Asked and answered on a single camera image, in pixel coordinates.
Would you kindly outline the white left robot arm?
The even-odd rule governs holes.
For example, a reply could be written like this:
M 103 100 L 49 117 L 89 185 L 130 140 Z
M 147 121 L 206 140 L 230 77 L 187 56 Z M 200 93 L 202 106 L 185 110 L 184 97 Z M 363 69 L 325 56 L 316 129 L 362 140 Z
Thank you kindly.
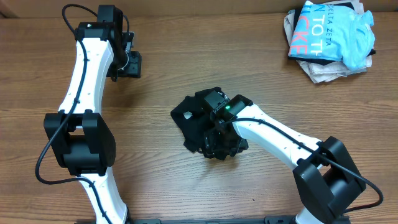
M 71 28 L 76 40 L 72 79 L 57 113 L 45 115 L 49 141 L 35 165 L 35 176 L 46 185 L 79 182 L 95 211 L 95 223 L 132 223 L 113 174 L 116 141 L 101 111 L 106 79 L 140 78 L 142 57 L 132 50 L 134 33 L 122 10 L 100 5 L 94 15 L 96 21 Z M 59 166 L 68 170 L 69 178 L 40 176 L 49 149 Z

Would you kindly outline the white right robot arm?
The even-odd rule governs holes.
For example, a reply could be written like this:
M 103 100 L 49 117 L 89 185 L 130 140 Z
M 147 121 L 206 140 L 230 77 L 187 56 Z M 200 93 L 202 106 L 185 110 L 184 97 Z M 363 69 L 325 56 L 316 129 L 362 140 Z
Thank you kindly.
M 298 133 L 242 95 L 229 100 L 212 91 L 201 105 L 215 124 L 205 134 L 204 155 L 235 156 L 253 141 L 292 170 L 304 208 L 289 223 L 349 223 L 345 211 L 366 184 L 340 140 Z

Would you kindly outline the black t-shirt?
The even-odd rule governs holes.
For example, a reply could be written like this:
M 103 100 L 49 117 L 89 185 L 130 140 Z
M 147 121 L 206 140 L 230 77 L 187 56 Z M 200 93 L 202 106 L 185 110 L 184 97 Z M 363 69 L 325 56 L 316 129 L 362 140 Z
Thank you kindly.
M 229 97 L 220 87 L 198 91 L 185 99 L 170 115 L 180 128 L 185 141 L 183 145 L 191 152 L 203 154 L 204 134 L 211 129 L 232 129 L 232 124 L 224 124 L 224 118 L 216 118 L 213 112 L 218 106 L 226 105 Z

